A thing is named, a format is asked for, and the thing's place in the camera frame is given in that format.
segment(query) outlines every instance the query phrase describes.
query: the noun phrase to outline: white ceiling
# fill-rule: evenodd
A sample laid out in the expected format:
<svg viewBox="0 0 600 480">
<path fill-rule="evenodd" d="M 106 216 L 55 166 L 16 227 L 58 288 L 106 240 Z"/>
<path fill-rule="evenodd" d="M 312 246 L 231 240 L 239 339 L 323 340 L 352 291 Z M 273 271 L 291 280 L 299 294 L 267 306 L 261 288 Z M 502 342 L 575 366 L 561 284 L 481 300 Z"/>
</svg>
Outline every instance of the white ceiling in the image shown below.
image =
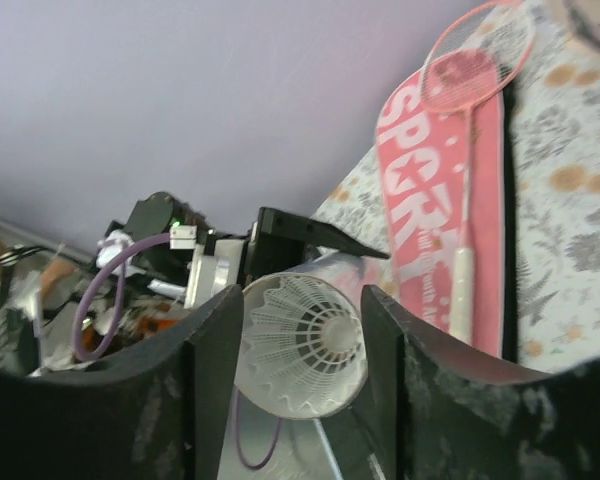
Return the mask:
<svg viewBox="0 0 600 480">
<path fill-rule="evenodd" d="M 169 190 L 309 214 L 479 0 L 0 0 L 0 216 L 92 250 Z"/>
</svg>

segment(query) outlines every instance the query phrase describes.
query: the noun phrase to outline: cable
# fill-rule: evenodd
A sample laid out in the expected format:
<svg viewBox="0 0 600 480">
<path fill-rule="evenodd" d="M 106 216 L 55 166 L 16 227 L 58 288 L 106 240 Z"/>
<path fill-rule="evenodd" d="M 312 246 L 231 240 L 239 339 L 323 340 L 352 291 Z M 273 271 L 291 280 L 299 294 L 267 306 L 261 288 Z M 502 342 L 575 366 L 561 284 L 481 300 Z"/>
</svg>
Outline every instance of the cable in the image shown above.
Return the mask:
<svg viewBox="0 0 600 480">
<path fill-rule="evenodd" d="M 57 251 L 55 251 L 51 248 L 48 248 L 48 247 L 44 247 L 42 245 L 32 245 L 29 247 L 11 248 L 6 253 L 4 253 L 0 256 L 0 266 L 10 265 L 13 262 L 18 263 L 21 260 L 24 260 L 25 258 L 28 258 L 28 257 L 35 255 L 36 253 L 40 253 L 40 252 L 53 253 L 54 255 L 65 258 L 67 260 L 70 260 L 72 263 L 76 264 L 78 266 L 78 268 L 80 268 L 80 269 L 86 268 L 84 265 L 77 263 L 73 258 L 71 258 L 71 256 L 65 255 L 62 253 L 57 253 Z"/>
<path fill-rule="evenodd" d="M 358 429 L 362 432 L 362 439 L 366 443 L 367 449 L 369 450 L 369 456 L 367 460 L 369 461 L 369 468 L 373 472 L 374 478 L 378 480 L 386 480 L 386 476 L 382 467 L 380 466 L 380 462 L 378 461 L 378 457 L 376 455 L 376 446 L 382 445 L 378 442 L 378 438 L 376 437 L 373 429 L 369 426 L 369 423 L 362 418 L 354 406 L 349 407 L 349 412 L 351 412 L 351 417 L 353 418 L 354 423 L 357 425 Z"/>
<path fill-rule="evenodd" d="M 93 278 L 89 287 L 82 295 L 82 299 L 78 308 L 76 310 L 75 320 L 73 324 L 73 348 L 76 356 L 80 361 L 94 361 L 100 358 L 100 356 L 106 351 L 106 349 L 111 344 L 113 337 L 117 333 L 118 326 L 120 324 L 120 317 L 122 313 L 122 305 L 124 303 L 124 287 L 125 287 L 125 266 L 127 260 L 129 260 L 134 255 L 147 250 L 149 248 L 155 247 L 157 245 L 169 243 L 171 240 L 169 233 L 161 233 L 159 235 L 154 235 L 152 237 L 145 238 L 140 240 L 131 246 L 125 248 L 112 258 L 109 263 L 107 263 Z M 113 321 L 111 322 L 111 326 L 109 327 L 109 331 L 105 335 L 105 337 L 100 342 L 100 345 L 93 351 L 89 352 L 84 348 L 82 343 L 82 322 L 87 316 L 87 312 L 91 303 L 95 299 L 98 291 L 104 284 L 104 282 L 109 278 L 109 276 L 118 268 L 121 267 L 121 271 L 118 274 L 118 283 L 116 286 L 116 298 L 114 303 L 114 314 Z M 275 428 L 275 433 L 273 437 L 273 441 L 271 442 L 271 447 L 269 451 L 265 455 L 264 459 L 257 464 L 250 463 L 244 450 L 242 449 L 242 444 L 240 441 L 240 418 L 241 418 L 241 403 L 242 398 L 240 392 L 237 393 L 236 397 L 236 418 L 235 418 L 235 437 L 236 437 L 236 449 L 238 451 L 238 457 L 240 458 L 240 462 L 245 466 L 245 468 L 257 471 L 263 469 L 273 457 L 275 449 L 278 445 L 278 440 L 280 438 L 280 430 L 282 427 L 282 419 L 278 418 Z"/>
<path fill-rule="evenodd" d="M 236 418 L 235 418 L 235 437 L 236 437 L 236 450 L 238 451 L 238 458 L 240 458 L 240 463 L 244 465 L 245 468 L 258 471 L 262 470 L 267 466 L 271 458 L 273 457 L 273 453 L 276 451 L 276 447 L 278 446 L 278 440 L 280 439 L 280 429 L 282 427 L 282 419 L 278 418 L 276 423 L 276 430 L 273 435 L 273 441 L 271 442 L 271 446 L 269 447 L 269 451 L 265 455 L 264 459 L 260 463 L 250 463 L 247 460 L 247 457 L 242 449 L 242 442 L 240 441 L 240 419 L 242 417 L 242 394 L 240 391 L 237 391 L 236 395 Z"/>
<path fill-rule="evenodd" d="M 336 456 L 333 453 L 333 449 L 331 448 L 331 443 L 329 442 L 329 438 L 327 437 L 327 432 L 324 431 L 324 427 L 322 426 L 322 422 L 319 418 L 313 419 L 313 424 L 318 431 L 318 436 L 322 441 L 322 446 L 324 447 L 324 451 L 327 454 L 327 460 L 329 462 L 329 466 L 331 466 L 331 471 L 335 477 L 335 480 L 344 480 L 342 476 L 342 470 L 340 470 L 340 465 L 338 465 L 338 460 L 336 460 Z"/>
<path fill-rule="evenodd" d="M 53 323 L 53 321 L 60 314 L 60 312 L 64 309 L 64 307 L 66 307 L 70 303 L 80 303 L 81 298 L 82 298 L 82 296 L 80 294 L 78 294 L 77 292 L 73 292 L 71 295 L 69 295 L 69 298 L 67 298 L 64 302 L 62 302 L 57 307 L 43 309 L 42 310 L 42 318 L 45 319 L 45 323 L 44 323 L 43 327 L 47 327 L 48 325 L 51 325 L 51 323 Z M 93 300 L 94 301 L 95 300 L 103 300 L 103 299 L 107 299 L 107 298 L 108 298 L 108 295 L 104 294 L 104 295 L 96 296 Z"/>
<path fill-rule="evenodd" d="M 82 300 L 80 300 L 80 304 L 76 310 L 75 320 L 73 323 L 73 349 L 80 361 L 90 362 L 100 358 L 107 350 L 111 344 L 111 341 L 113 340 L 113 337 L 117 333 L 122 314 L 122 307 L 124 304 L 125 270 L 127 260 L 144 250 L 157 245 L 162 245 L 164 243 L 169 243 L 169 241 L 169 233 L 161 233 L 139 240 L 113 257 L 111 261 L 107 263 L 93 278 L 89 284 L 89 287 L 87 287 L 87 290 L 82 295 Z M 98 345 L 98 348 L 96 348 L 93 352 L 89 352 L 84 348 L 82 343 L 82 322 L 86 318 L 89 307 L 98 294 L 98 291 L 109 279 L 109 275 L 111 275 L 118 267 L 121 267 L 121 271 L 119 272 L 118 283 L 116 286 L 116 297 L 113 306 L 113 321 L 111 322 L 109 331 L 100 342 L 100 345 Z"/>
</svg>

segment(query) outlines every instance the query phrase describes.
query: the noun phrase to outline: person's hand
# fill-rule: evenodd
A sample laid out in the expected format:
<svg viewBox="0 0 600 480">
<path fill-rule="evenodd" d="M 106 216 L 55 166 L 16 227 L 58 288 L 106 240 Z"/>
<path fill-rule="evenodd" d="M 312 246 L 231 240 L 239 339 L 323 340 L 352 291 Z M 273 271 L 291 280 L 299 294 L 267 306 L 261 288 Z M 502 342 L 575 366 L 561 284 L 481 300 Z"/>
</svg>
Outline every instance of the person's hand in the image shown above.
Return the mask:
<svg viewBox="0 0 600 480">
<path fill-rule="evenodd" d="M 59 281 L 67 278 L 73 272 L 76 271 L 76 266 L 62 258 L 56 258 L 51 261 L 49 266 L 45 269 L 44 274 L 48 276 L 50 280 Z"/>
</svg>

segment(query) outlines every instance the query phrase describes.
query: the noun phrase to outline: white shuttlecock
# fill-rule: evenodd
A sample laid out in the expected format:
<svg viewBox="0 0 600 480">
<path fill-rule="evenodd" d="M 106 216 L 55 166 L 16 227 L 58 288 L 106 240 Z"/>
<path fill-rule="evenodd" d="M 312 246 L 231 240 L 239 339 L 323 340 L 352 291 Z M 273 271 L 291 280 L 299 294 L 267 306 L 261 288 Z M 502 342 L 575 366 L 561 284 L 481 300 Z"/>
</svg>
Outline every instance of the white shuttlecock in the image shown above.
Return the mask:
<svg viewBox="0 0 600 480">
<path fill-rule="evenodd" d="M 278 417 L 336 413 L 367 374 L 360 314 L 318 278 L 281 273 L 245 290 L 245 321 L 236 386 Z"/>
</svg>

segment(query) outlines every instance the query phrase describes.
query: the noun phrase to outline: shuttlecock tube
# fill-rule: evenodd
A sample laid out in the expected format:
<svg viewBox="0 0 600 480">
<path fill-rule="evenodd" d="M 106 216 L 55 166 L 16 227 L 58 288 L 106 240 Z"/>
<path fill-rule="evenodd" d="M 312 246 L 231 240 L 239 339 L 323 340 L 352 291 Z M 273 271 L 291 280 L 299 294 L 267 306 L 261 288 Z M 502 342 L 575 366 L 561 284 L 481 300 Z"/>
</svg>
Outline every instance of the shuttlecock tube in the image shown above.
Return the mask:
<svg viewBox="0 0 600 480">
<path fill-rule="evenodd" d="M 378 283 L 379 273 L 377 260 L 338 252 L 251 283 L 236 387 L 281 418 L 346 407 L 367 375 L 362 287 Z"/>
<path fill-rule="evenodd" d="M 312 262 L 290 268 L 285 273 L 311 275 L 331 284 L 356 307 L 360 308 L 362 287 L 380 282 L 379 260 L 346 253 L 329 253 Z"/>
</svg>

